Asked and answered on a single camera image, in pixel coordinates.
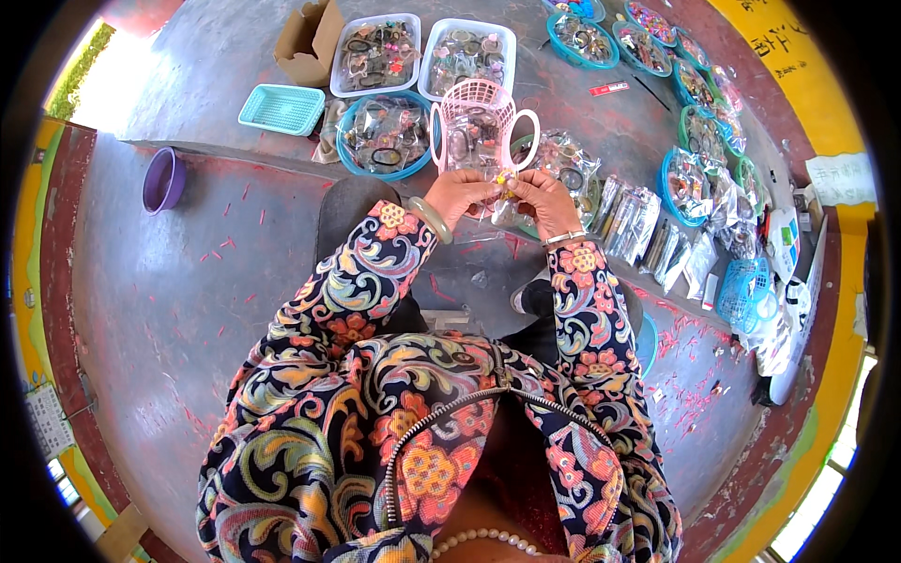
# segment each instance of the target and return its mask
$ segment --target jade bangle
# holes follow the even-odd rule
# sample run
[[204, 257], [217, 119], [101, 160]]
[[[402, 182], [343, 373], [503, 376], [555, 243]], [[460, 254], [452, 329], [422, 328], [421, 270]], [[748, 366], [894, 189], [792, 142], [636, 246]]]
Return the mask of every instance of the jade bangle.
[[438, 238], [444, 244], [453, 242], [453, 233], [448, 229], [447, 223], [441, 218], [434, 208], [427, 204], [421, 197], [415, 195], [407, 202], [407, 209], [419, 215], [419, 218], [425, 221], [432, 230], [438, 233]]

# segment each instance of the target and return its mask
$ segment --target woman's right hand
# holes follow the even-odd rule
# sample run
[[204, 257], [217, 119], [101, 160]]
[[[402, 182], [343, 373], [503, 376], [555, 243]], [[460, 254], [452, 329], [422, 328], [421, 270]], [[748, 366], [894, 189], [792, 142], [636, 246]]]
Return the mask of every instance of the woman's right hand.
[[[523, 170], [518, 179], [507, 183], [507, 187], [527, 203], [520, 204], [519, 211], [534, 218], [538, 238], [542, 242], [567, 232], [582, 230], [576, 205], [569, 196], [569, 190], [560, 181], [539, 170]], [[576, 238], [563, 241], [562, 244], [580, 240]]]

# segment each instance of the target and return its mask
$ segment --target hand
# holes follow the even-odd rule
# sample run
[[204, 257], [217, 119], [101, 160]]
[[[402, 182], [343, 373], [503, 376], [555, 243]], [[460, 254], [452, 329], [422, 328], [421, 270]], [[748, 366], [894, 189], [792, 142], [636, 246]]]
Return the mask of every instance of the hand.
[[453, 232], [460, 216], [467, 210], [475, 213], [476, 202], [500, 195], [503, 187], [490, 184], [475, 170], [453, 170], [438, 176], [423, 200], [438, 212]]
[[507, 186], [525, 202], [519, 204], [519, 211], [534, 218], [538, 238], [542, 242], [582, 230], [576, 205], [569, 196], [569, 190], [560, 181], [539, 170], [523, 170], [519, 173], [519, 179], [508, 182]]

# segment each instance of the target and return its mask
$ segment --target pink plastic basket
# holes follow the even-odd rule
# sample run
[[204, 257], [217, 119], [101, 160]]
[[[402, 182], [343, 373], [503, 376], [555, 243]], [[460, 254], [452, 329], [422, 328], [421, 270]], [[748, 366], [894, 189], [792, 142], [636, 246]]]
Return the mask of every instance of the pink plastic basket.
[[538, 143], [532, 143], [532, 149], [529, 155], [519, 164], [514, 164], [510, 157], [510, 135], [513, 133], [513, 126], [520, 117], [528, 117], [535, 126], [534, 139], [538, 139], [541, 126], [538, 124], [538, 115], [532, 110], [516, 111], [516, 102], [509, 92], [498, 86], [494, 82], [471, 78], [460, 82], [450, 90], [441, 99], [441, 104], [432, 104], [432, 114], [429, 117], [429, 123], [434, 123], [435, 112], [441, 123], [441, 133], [444, 138], [441, 139], [441, 155], [435, 154], [435, 131], [429, 131], [431, 136], [432, 160], [438, 166], [438, 173], [444, 172], [447, 168], [447, 123], [453, 123], [460, 115], [465, 115], [473, 107], [480, 107], [490, 111], [497, 116], [498, 120], [498, 136], [497, 140], [501, 147], [501, 167], [505, 170], [519, 171], [529, 166], [538, 150]]

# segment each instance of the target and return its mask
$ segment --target black pants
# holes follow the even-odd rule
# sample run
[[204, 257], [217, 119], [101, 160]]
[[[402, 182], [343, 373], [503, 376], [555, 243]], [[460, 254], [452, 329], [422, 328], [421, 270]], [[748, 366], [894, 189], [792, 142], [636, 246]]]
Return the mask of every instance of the black pants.
[[[400, 195], [381, 180], [371, 177], [354, 177], [336, 182], [323, 198], [319, 209], [319, 225], [316, 235], [316, 261], [331, 256], [350, 232], [366, 217], [369, 210], [384, 199], [400, 205]], [[636, 333], [641, 324], [642, 307], [631, 290], [625, 291], [629, 320]], [[553, 289], [547, 280], [532, 281], [523, 291], [523, 309], [538, 319], [519, 332], [500, 339], [513, 350], [532, 356], [542, 363], [555, 366], [558, 361], [557, 335], [555, 332]], [[428, 332], [419, 311], [419, 304], [408, 293], [397, 305], [391, 319], [376, 329], [376, 335], [404, 332]]]

